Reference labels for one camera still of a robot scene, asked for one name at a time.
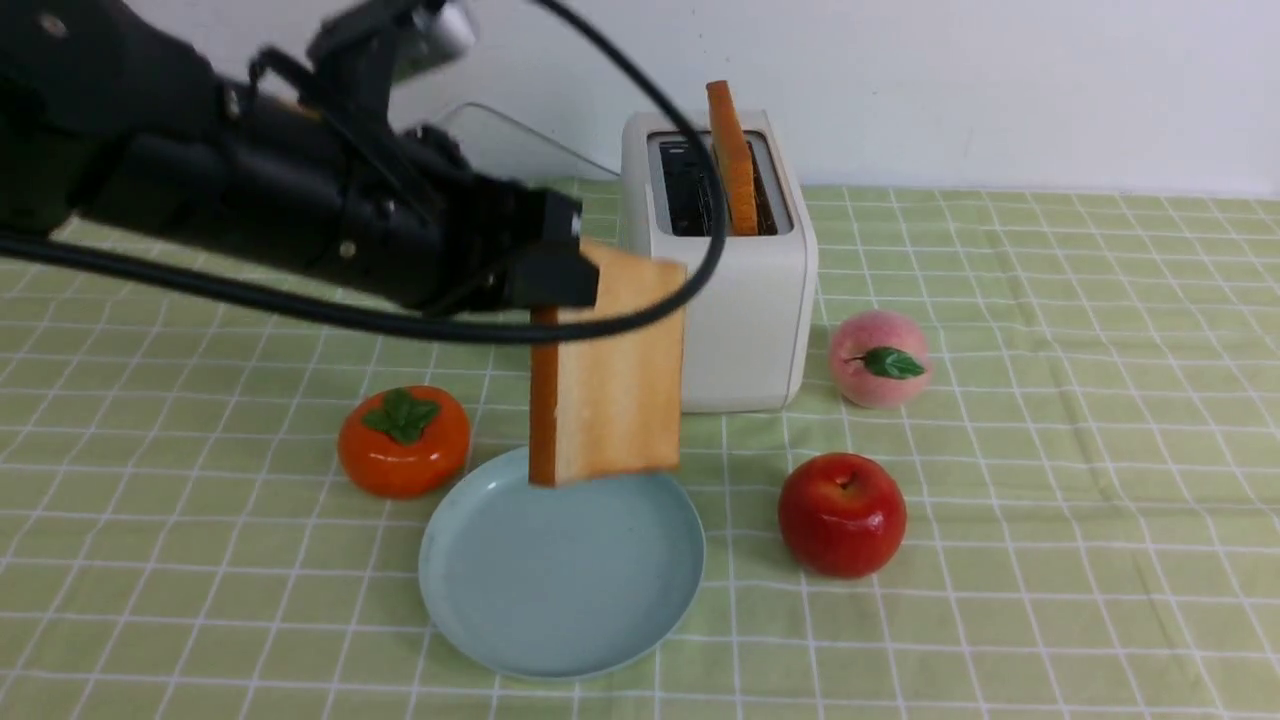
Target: white toaster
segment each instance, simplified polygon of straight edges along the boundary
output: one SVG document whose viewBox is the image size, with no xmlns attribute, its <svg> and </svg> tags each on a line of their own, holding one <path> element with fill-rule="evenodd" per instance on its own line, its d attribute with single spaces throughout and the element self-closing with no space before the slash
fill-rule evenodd
<svg viewBox="0 0 1280 720">
<path fill-rule="evenodd" d="M 818 284 L 813 222 L 765 113 L 737 115 L 756 165 L 762 234 L 731 231 L 710 282 L 686 309 L 685 413 L 780 410 L 804 377 Z M 687 117 L 710 149 L 708 113 Z M 701 172 L 664 115 L 632 115 L 622 131 L 621 245 L 692 272 L 709 243 Z"/>
</svg>

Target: light blue plate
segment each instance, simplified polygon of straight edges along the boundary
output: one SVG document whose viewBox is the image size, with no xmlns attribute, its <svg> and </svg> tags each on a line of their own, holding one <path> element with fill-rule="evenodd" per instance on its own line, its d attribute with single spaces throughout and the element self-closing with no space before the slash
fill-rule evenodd
<svg viewBox="0 0 1280 720">
<path fill-rule="evenodd" d="M 529 484 L 529 450 L 476 468 L 428 523 L 419 585 L 436 629 L 495 673 L 575 680 L 654 650 L 698 593 L 707 543 L 669 474 Z"/>
</svg>

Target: table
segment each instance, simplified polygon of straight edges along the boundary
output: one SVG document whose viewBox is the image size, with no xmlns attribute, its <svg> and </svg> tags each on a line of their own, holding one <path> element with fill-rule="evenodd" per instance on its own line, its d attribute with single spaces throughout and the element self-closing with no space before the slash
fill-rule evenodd
<svg viewBox="0 0 1280 720">
<path fill-rule="evenodd" d="M 564 187 L 616 237 L 613 186 Z M 467 406 L 472 465 L 521 445 L 527 351 L 0 264 L 0 717 L 1275 716 L 1280 202 L 805 199 L 804 387 L 785 413 L 686 418 L 705 584 L 658 652 L 579 685 L 495 678 L 433 633 L 415 570 L 439 496 L 364 496 L 333 451 L 361 397 L 419 382 Z M 68 238 L 339 295 L 88 224 Z M 824 370 L 829 328 L 873 306 L 932 342 L 904 410 L 842 402 Z M 854 583 L 801 574 L 774 527 L 787 471 L 845 450 L 911 514 Z"/>
</svg>

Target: toast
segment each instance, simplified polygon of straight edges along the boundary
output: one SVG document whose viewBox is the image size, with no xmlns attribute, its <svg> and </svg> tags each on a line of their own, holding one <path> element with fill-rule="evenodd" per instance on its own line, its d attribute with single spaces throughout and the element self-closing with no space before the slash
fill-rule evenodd
<svg viewBox="0 0 1280 720">
<path fill-rule="evenodd" d="M 718 79 L 707 83 L 707 104 L 712 146 L 724 182 L 732 234 L 760 234 L 755 211 L 755 165 L 733 108 L 728 82 Z"/>
<path fill-rule="evenodd" d="M 634 313 L 686 279 L 682 263 L 632 255 L 582 238 L 600 270 L 594 307 L 544 309 L 540 324 Z M 532 348 L 529 482 L 563 487 L 603 475 L 680 465 L 685 310 L 628 333 Z"/>
</svg>

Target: orange persimmon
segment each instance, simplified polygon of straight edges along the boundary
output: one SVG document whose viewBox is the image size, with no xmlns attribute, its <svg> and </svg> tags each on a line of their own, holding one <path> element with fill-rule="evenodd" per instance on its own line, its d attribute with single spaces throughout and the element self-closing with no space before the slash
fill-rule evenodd
<svg viewBox="0 0 1280 720">
<path fill-rule="evenodd" d="M 338 460 L 357 487 L 390 500 L 439 488 L 462 471 L 471 421 L 452 395 L 431 386 L 392 388 L 347 415 Z"/>
</svg>

